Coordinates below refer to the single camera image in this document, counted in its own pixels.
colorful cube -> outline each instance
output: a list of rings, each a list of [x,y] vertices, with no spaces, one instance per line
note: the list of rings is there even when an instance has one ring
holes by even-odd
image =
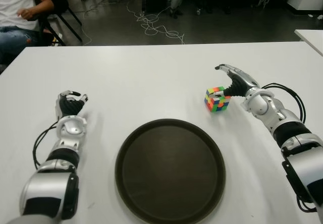
[[[231,98],[230,96],[224,96],[224,97],[218,97],[218,98],[209,97],[210,94],[213,94],[214,92],[218,92],[222,90],[224,90],[224,87],[215,87],[215,88],[208,89],[206,91],[204,102],[210,112],[222,111],[228,107],[229,101]]]

tangled cable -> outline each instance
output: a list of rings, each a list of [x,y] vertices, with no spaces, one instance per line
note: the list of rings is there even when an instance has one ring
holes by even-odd
[[[128,5],[129,5],[129,3],[127,4],[128,12],[132,13],[137,18],[137,22],[144,22],[144,23],[141,24],[141,27],[143,29],[145,29],[145,35],[147,35],[147,36],[155,36],[158,33],[162,33],[162,34],[165,34],[166,37],[168,37],[168,38],[179,39],[181,44],[185,44],[184,43],[184,34],[180,35],[180,33],[178,31],[168,31],[164,25],[160,25],[160,26],[157,26],[157,27],[155,27],[153,25],[154,23],[159,21],[159,15],[162,12],[166,11],[169,7],[167,7],[166,9],[163,9],[157,15],[150,14],[150,15],[145,16],[143,13],[140,13],[140,15],[137,16],[134,11],[129,10]]]
[[[300,199],[299,199],[299,197],[298,197],[298,196],[296,197],[296,200],[297,200],[298,208],[300,208],[303,212],[305,212],[305,213],[317,212],[317,209],[316,209],[316,208],[309,208],[309,207],[304,203],[304,201],[302,201],[302,200],[300,200]]]

robotic arm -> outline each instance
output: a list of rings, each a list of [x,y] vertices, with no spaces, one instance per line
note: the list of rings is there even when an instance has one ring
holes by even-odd
[[[86,133],[86,120],[77,116],[87,102],[73,91],[59,94],[56,101],[58,141],[46,162],[29,179],[20,196],[21,217],[8,224],[56,224],[71,219],[78,203],[80,150]]]
[[[314,203],[319,219],[323,223],[323,142],[311,133],[290,110],[274,98],[267,89],[248,74],[230,65],[221,64],[232,79],[232,85],[213,98],[221,96],[245,97],[243,108],[261,120],[281,149],[285,161],[282,163],[287,179],[297,197]]]

floor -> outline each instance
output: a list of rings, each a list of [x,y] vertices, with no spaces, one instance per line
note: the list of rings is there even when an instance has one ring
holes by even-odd
[[[51,21],[54,29],[63,35],[67,45],[181,43],[180,39],[168,38],[162,33],[145,35],[145,29],[141,27],[142,22],[137,22],[137,18],[127,10],[128,5],[129,10],[139,16],[141,0],[119,0],[114,3],[107,0],[69,2],[70,8],[83,22],[83,28],[69,13],[64,17],[82,37],[83,42],[79,42],[59,19]],[[185,44],[298,41],[299,37],[294,34],[295,29],[323,29],[322,20],[307,15],[296,16],[287,9],[232,8],[232,13],[225,15],[222,10],[215,8],[212,14],[202,11],[200,16],[196,14],[196,9],[192,0],[185,0],[181,6],[184,15],[175,20],[168,12],[161,13],[154,26],[164,25],[167,30],[184,34]]]

black tray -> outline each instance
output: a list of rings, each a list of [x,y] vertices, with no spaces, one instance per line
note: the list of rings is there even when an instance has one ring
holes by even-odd
[[[225,165],[214,141],[188,122],[162,119],[122,145],[116,183],[128,208],[148,223],[196,223],[217,206]]]

